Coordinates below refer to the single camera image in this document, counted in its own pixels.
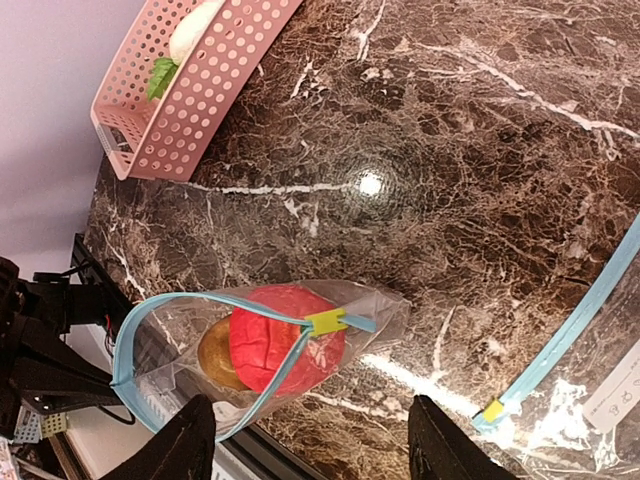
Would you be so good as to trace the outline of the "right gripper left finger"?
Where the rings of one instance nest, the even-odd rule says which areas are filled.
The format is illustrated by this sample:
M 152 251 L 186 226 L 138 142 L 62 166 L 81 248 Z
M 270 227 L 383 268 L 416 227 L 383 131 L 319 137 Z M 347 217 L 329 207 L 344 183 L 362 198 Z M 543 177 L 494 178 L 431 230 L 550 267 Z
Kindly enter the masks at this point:
M 210 399 L 193 397 L 131 458 L 103 480 L 209 480 L 216 420 Z

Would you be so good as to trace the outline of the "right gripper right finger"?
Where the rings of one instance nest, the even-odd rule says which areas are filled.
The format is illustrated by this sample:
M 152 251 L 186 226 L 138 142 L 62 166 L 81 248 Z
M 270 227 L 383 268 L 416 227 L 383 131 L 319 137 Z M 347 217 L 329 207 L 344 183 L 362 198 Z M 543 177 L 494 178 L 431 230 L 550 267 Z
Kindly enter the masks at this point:
M 408 416 L 413 480 L 512 480 L 426 395 L 416 395 Z

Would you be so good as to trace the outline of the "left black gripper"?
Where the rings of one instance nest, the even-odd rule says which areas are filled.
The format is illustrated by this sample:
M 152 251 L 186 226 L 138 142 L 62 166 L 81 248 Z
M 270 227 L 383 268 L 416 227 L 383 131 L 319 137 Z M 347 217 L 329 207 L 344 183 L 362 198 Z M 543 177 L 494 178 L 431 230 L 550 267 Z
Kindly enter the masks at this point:
M 40 414 L 116 406 L 111 375 L 59 338 L 68 325 L 70 273 L 37 272 L 1 259 L 1 433 L 13 435 L 20 409 Z

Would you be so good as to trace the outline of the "zip bag with blue zipper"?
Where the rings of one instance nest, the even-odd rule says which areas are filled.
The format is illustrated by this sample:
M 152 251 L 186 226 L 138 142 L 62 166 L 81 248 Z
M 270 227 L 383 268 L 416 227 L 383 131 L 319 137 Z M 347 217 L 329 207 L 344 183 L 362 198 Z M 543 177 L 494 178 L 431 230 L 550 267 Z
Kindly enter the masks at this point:
M 153 432 L 205 395 L 226 440 L 398 342 L 410 309 L 396 293 L 346 280 L 159 294 L 126 316 L 111 386 Z

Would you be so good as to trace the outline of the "red toy fruit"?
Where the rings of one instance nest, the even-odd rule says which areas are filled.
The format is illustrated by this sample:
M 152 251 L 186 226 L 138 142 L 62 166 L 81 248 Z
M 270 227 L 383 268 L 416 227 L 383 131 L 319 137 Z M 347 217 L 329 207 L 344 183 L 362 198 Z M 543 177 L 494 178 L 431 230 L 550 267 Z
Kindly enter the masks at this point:
M 297 319 L 334 308 L 326 299 L 294 285 L 260 287 L 248 299 Z M 251 390 L 263 392 L 301 333 L 299 325 L 234 309 L 230 351 L 239 379 Z M 338 369 L 344 351 L 344 331 L 310 338 L 277 394 L 301 394 L 320 384 Z

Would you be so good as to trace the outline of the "pink perforated plastic basket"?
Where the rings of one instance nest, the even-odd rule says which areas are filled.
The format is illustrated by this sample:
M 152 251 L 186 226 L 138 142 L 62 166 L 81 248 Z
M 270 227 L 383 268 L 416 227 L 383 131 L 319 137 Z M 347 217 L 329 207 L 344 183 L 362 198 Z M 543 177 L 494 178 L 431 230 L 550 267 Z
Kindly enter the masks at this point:
M 199 1 L 147 1 L 96 93 L 91 120 L 120 180 L 187 181 L 297 1 L 225 1 L 161 99 L 147 100 L 154 61 Z

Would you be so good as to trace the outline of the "white toy bun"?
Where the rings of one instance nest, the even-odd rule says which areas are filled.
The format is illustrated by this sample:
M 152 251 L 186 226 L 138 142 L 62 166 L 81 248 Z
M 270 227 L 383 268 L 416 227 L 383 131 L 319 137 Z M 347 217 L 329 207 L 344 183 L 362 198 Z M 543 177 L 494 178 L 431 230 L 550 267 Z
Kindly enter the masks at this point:
M 225 0 L 204 1 L 180 21 L 168 46 L 169 57 L 175 65 L 180 66 L 187 58 L 224 4 Z

